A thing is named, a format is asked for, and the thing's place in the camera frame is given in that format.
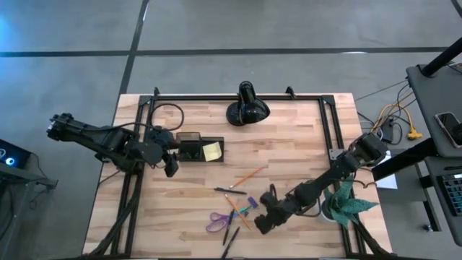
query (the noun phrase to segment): scissors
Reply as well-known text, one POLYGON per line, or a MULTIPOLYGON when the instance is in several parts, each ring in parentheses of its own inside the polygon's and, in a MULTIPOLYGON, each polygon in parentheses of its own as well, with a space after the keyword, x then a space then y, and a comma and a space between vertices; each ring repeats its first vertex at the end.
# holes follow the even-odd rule
MULTIPOLYGON (((241 211, 243 211, 244 216, 247 217, 248 211, 247 210, 245 211, 241 210, 241 211)), ((229 217, 230 217, 229 215, 212 212, 210 214, 210 220, 212 221, 212 223, 208 225, 205 229, 211 233, 219 232, 220 230, 225 228, 226 225, 228 225, 229 217)))

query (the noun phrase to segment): potted plant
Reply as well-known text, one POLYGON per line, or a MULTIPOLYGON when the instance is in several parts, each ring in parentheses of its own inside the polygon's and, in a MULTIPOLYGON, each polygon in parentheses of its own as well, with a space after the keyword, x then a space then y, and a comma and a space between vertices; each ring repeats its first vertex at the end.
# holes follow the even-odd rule
POLYGON ((321 213, 327 220, 335 220, 346 228, 348 226, 348 220, 356 224, 358 223, 354 214, 369 210, 378 204, 364 199, 350 198, 352 187, 353 177, 350 176, 344 180, 340 188, 334 194, 328 189, 325 189, 325 200, 321 205, 321 213))

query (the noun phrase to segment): sticky note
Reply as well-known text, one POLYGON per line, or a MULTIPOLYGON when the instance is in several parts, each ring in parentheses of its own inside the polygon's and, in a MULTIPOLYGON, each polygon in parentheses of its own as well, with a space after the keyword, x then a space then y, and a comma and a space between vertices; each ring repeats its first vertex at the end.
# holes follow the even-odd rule
POLYGON ((204 151, 206 162, 210 162, 211 160, 216 160, 222 156, 222 148, 219 146, 219 142, 204 145, 202 147, 202 150, 204 151))

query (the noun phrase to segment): butcher block tabletop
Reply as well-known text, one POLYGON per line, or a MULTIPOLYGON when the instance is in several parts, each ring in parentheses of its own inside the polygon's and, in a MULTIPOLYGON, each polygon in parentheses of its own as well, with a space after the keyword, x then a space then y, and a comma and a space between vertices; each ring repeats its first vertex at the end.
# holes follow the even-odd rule
MULTIPOLYGON (((352 94, 332 94, 340 121, 344 145, 362 134, 352 94)), ((140 95, 122 95, 115 112, 114 125, 135 121, 140 95)), ((228 215, 232 209, 222 192, 254 170, 263 167, 252 178, 235 189, 245 191, 258 202, 260 196, 276 186, 279 199, 289 190, 328 170, 329 162, 318 101, 266 101, 271 115, 258 123, 236 127, 227 122, 225 111, 231 101, 169 101, 185 113, 184 124, 174 132, 200 132, 203 137, 225 138, 224 162, 178 162, 179 170, 167 178, 163 169, 145 167, 141 187, 132 257, 149 258, 219 258, 225 229, 209 233, 210 214, 228 215)), ((146 121, 148 105, 142 122, 146 121)), ((336 147, 330 108, 326 106, 329 129, 336 147)), ((172 128, 180 122, 180 111, 162 106, 154 113, 154 125, 172 128)), ((141 136, 144 127, 140 128, 141 136)), ((116 172, 114 165, 103 166, 101 179, 116 172)), ((124 173, 105 181, 98 188, 88 227, 83 253, 89 253, 106 236, 116 220, 124 173)), ((369 183, 373 176, 366 170, 357 172, 357 180, 369 183)), ((358 199, 379 202, 374 186, 363 188, 354 184, 358 199)), ((249 206, 248 196, 228 194, 238 208, 249 206)), ((318 212, 314 206, 307 214, 318 212)), ((246 217, 251 230, 237 217, 232 221, 230 234, 237 227, 236 237, 228 258, 310 258, 341 257, 345 255, 340 227, 322 216, 292 216, 286 224, 262 235, 253 220, 266 214, 260 204, 250 209, 246 217)), ((380 205, 359 214, 372 237, 387 251, 391 245, 380 205)), ((125 246, 128 220, 122 229, 119 251, 125 246)), ((357 250, 352 225, 349 236, 357 250)))

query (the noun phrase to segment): concrete floor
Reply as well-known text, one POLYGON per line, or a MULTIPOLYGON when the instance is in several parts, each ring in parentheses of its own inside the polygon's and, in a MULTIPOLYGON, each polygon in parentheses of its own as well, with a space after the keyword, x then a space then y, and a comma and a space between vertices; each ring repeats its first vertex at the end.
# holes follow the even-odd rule
MULTIPOLYGON (((0 52, 127 51, 142 0, 3 0, 0 52)), ((140 50, 204 48, 445 47, 462 35, 451 1, 390 0, 151 0, 140 50)), ((405 68, 438 53, 304 54, 253 56, 142 56, 127 92, 236 92, 250 80, 258 92, 352 92, 355 97, 399 82, 405 68)), ((22 224, 18 259, 77 256, 90 218, 101 164, 93 152, 48 139, 55 113, 70 112, 94 125, 110 124, 127 57, 0 58, 0 138, 40 155, 59 179, 22 224)), ((399 87, 357 103, 375 118, 399 87)), ((429 136, 419 107, 409 107, 429 136)), ((403 141, 398 148, 414 143, 403 141)), ((433 201, 437 205, 434 192, 433 201)), ((457 259, 462 254, 437 205, 443 231, 426 233, 421 204, 382 205, 395 253, 457 259)))

